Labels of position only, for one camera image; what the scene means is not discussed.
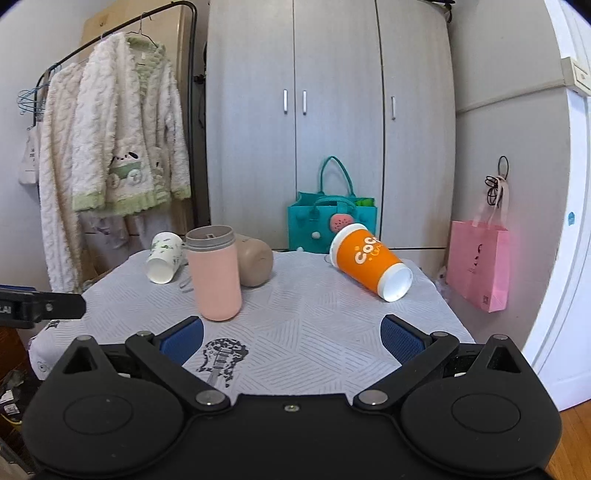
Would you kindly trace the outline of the beige tumbler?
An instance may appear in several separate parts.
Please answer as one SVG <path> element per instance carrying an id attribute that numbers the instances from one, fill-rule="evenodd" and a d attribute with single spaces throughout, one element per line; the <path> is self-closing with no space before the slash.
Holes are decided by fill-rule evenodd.
<path id="1" fill-rule="evenodd" d="M 273 272 L 273 250 L 263 242 L 245 235 L 235 235 L 238 252 L 238 271 L 240 284 L 256 288 L 270 280 Z"/>

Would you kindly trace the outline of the teal felt handbag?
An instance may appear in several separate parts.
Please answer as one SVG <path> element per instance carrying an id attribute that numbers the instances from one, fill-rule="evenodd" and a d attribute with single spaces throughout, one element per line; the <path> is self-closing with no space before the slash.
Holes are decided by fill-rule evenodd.
<path id="1" fill-rule="evenodd" d="M 334 161 L 348 186 L 348 193 L 329 195 L 324 189 L 325 168 Z M 317 193 L 298 192 L 297 199 L 287 207 L 287 248 L 328 254 L 335 235 L 353 223 L 361 223 L 370 233 L 377 233 L 378 208 L 373 197 L 358 197 L 342 161 L 329 156 L 322 163 Z"/>

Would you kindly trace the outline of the pink tumbler grey lid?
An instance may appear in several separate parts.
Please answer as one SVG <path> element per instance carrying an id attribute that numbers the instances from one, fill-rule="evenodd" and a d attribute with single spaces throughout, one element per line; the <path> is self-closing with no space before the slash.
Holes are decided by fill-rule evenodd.
<path id="1" fill-rule="evenodd" d="M 197 311 L 207 320 L 221 322 L 242 309 L 235 232 L 226 225 L 195 228 L 185 235 Z"/>

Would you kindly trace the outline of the white paper cup green print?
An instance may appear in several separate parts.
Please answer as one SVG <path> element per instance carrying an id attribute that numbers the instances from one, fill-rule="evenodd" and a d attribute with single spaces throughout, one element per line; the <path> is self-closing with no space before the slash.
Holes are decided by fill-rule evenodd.
<path id="1" fill-rule="evenodd" d="M 155 284 L 169 283 L 184 260 L 183 241 L 172 232 L 161 232 L 152 239 L 146 261 L 146 276 Z"/>

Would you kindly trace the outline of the grey three-door wardrobe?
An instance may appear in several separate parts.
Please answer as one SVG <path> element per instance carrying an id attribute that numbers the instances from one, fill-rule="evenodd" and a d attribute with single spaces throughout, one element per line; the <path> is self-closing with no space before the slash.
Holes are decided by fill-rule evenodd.
<path id="1" fill-rule="evenodd" d="M 373 198 L 377 235 L 427 275 L 451 223 L 447 1 L 214 1 L 206 54 L 211 220 L 287 248 L 301 192 Z"/>

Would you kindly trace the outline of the black clothes rack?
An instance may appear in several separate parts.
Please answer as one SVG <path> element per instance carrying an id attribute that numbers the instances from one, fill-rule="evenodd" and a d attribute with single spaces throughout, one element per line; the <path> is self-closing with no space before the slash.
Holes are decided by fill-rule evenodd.
<path id="1" fill-rule="evenodd" d="M 42 70 L 30 91 L 17 104 L 32 122 L 41 119 L 49 76 L 68 61 L 81 62 L 100 40 L 117 32 L 143 33 L 165 46 L 182 101 L 185 140 L 190 155 L 191 203 L 186 210 L 190 227 L 211 220 L 205 147 L 205 61 L 209 3 L 207 1 L 109 1 L 83 26 L 80 45 Z"/>

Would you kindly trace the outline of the orange coco paper cup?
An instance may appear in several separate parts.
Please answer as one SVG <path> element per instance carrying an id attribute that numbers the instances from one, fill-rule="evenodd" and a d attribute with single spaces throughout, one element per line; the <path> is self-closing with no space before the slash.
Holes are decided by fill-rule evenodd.
<path id="1" fill-rule="evenodd" d="M 336 269 L 389 303 L 402 299 L 414 280 L 412 270 L 361 223 L 335 234 L 329 259 Z"/>

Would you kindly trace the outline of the cream fleece cardigan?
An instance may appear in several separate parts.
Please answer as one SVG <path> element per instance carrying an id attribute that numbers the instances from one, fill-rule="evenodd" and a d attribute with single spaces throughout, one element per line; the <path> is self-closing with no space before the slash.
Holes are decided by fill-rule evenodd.
<path id="1" fill-rule="evenodd" d="M 73 125 L 72 207 L 127 216 L 190 198 L 177 82 L 163 45 L 119 32 L 82 72 Z"/>

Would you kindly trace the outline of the pink paper gift bag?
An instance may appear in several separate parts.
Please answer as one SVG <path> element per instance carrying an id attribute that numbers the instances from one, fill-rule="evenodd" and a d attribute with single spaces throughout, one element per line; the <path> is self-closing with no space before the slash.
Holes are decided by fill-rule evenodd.
<path id="1" fill-rule="evenodd" d="M 447 284 L 487 313 L 506 308 L 510 286 L 510 191 L 501 176 L 489 176 L 477 215 L 451 227 Z"/>

